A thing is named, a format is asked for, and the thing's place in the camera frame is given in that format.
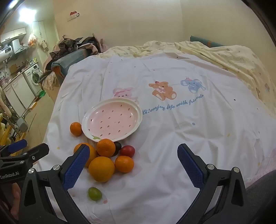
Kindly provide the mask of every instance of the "large orange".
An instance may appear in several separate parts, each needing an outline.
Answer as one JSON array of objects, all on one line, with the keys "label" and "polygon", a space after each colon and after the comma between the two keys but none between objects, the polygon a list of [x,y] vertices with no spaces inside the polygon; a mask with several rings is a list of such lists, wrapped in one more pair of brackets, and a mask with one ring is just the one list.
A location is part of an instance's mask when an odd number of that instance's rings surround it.
[{"label": "large orange", "polygon": [[115,165],[110,158],[100,156],[92,160],[88,170],[95,181],[106,182],[114,174]]},{"label": "large orange", "polygon": [[128,173],[132,171],[134,167],[134,161],[128,156],[118,156],[115,160],[115,167],[122,173]]},{"label": "large orange", "polygon": [[81,146],[81,144],[85,144],[85,145],[89,146],[90,156],[89,156],[87,163],[85,164],[85,167],[89,167],[89,164],[91,163],[91,161],[98,156],[97,151],[92,145],[90,145],[88,143],[80,143],[80,144],[77,144],[76,147],[74,148],[74,153],[78,150],[78,148]]},{"label": "large orange", "polygon": [[111,157],[116,150],[116,146],[110,139],[102,139],[97,143],[97,152],[100,156]]},{"label": "large orange", "polygon": [[70,131],[75,136],[80,136],[83,131],[81,129],[81,124],[79,122],[74,122],[70,125]]}]

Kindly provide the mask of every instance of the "ceiling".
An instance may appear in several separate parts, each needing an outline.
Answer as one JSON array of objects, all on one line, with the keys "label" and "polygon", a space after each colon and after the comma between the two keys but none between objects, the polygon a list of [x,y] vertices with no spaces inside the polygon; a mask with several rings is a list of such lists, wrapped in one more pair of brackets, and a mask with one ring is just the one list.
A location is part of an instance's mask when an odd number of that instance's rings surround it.
[{"label": "ceiling", "polygon": [[5,23],[5,33],[27,26],[26,23],[19,22],[19,12],[22,8],[36,10],[35,21],[54,18],[52,0],[25,0]]}]

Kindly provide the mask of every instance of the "countertop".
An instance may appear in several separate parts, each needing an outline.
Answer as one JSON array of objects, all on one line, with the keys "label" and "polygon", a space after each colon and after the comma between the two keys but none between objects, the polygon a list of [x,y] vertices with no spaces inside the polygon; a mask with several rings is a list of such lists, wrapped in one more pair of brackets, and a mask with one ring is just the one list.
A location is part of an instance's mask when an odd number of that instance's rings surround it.
[{"label": "countertop", "polygon": [[33,67],[35,64],[37,64],[38,62],[28,66],[27,68],[25,68],[24,70],[22,70],[22,72],[20,72],[18,75],[16,75],[16,77],[14,77],[13,79],[11,79],[8,83],[6,83],[2,89],[5,89],[13,80],[15,80],[18,76],[20,76],[22,73],[24,73],[26,70],[28,70],[29,68]]}]

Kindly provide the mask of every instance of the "silver bolt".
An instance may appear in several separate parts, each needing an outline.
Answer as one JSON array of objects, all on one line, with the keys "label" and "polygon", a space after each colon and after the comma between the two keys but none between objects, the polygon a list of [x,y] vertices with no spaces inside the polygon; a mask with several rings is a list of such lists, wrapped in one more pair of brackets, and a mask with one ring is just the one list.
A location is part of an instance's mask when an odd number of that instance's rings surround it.
[{"label": "silver bolt", "polygon": [[213,169],[215,169],[215,166],[214,166],[213,164],[208,164],[208,165],[207,165],[207,168],[208,168],[209,170],[213,170]]},{"label": "silver bolt", "polygon": [[31,168],[31,169],[29,169],[28,173],[32,174],[34,171],[35,171],[34,168]]},{"label": "silver bolt", "polygon": [[234,167],[234,171],[235,171],[236,173],[238,173],[238,172],[240,171],[240,169],[239,169],[238,167]]},{"label": "silver bolt", "polygon": [[60,168],[60,165],[54,165],[53,166],[53,170],[59,170],[59,168]]}]

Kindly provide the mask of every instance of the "white plate rim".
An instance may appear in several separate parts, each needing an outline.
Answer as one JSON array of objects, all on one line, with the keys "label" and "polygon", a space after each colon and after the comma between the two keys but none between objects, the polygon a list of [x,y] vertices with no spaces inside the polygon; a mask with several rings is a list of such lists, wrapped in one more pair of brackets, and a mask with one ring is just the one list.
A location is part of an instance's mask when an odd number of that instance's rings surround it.
[{"label": "white plate rim", "polygon": [[93,113],[96,109],[98,109],[99,107],[101,107],[105,104],[112,103],[112,102],[127,103],[128,105],[132,106],[137,111],[137,114],[138,114],[137,122],[135,123],[135,126],[133,127],[133,129],[126,135],[122,136],[121,138],[113,139],[112,140],[113,142],[123,140],[123,139],[127,138],[128,136],[130,136],[132,133],[134,133],[137,130],[137,128],[140,126],[140,124],[142,122],[142,117],[143,117],[142,109],[139,107],[139,105],[136,102],[134,102],[130,99],[126,99],[126,98],[111,98],[108,100],[103,100],[103,101],[99,102],[97,105],[93,106],[91,109],[89,109],[85,113],[83,120],[81,122],[81,129],[82,129],[84,135],[94,142],[98,142],[100,139],[99,139],[99,137],[93,136],[90,134],[90,132],[87,128],[88,118],[91,115],[91,113]]}]

